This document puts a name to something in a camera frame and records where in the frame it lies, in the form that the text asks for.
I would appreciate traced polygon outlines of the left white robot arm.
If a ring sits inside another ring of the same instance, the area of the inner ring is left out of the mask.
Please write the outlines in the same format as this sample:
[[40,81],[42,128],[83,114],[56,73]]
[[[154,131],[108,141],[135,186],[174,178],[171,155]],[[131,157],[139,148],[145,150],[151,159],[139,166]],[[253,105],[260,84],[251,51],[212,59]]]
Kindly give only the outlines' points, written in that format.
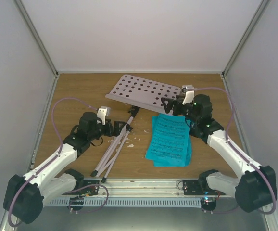
[[65,193],[83,192],[83,176],[79,172],[70,169],[57,177],[58,173],[77,160],[94,140],[103,136],[117,137],[128,127],[126,122],[111,122],[100,113],[85,112],[79,124],[73,127],[50,157],[23,176],[10,178],[3,202],[3,208],[8,211],[9,225],[17,227],[12,223],[13,216],[30,224],[53,199]]

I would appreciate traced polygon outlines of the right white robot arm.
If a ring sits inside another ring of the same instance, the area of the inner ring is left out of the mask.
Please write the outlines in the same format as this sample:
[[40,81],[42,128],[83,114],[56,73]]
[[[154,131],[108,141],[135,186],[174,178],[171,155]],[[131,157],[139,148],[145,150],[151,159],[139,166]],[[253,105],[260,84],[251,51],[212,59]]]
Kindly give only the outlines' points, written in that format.
[[161,98],[166,113],[182,115],[191,121],[190,135],[201,139],[214,149],[231,167],[236,177],[229,177],[218,170],[203,172],[198,178],[198,189],[204,195],[219,191],[235,198],[238,206],[250,213],[268,204],[269,214],[276,209],[276,174],[271,166],[262,166],[251,159],[228,136],[223,126],[212,117],[210,97],[199,94],[190,100]]

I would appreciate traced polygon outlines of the white music stand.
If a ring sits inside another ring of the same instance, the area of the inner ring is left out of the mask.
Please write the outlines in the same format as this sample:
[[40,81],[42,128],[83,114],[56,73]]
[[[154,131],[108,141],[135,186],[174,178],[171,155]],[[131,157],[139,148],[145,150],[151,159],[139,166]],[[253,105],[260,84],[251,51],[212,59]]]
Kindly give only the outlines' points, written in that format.
[[[94,106],[108,106],[111,108],[109,118],[127,122],[130,118],[131,105],[107,99],[105,96],[116,85],[121,74],[88,74],[88,96]],[[128,138],[133,145],[124,144],[108,178],[130,179],[177,179],[182,177],[181,167],[156,167],[152,160],[145,158],[145,154],[152,138],[152,117],[157,112],[140,109],[131,122],[133,128]]]

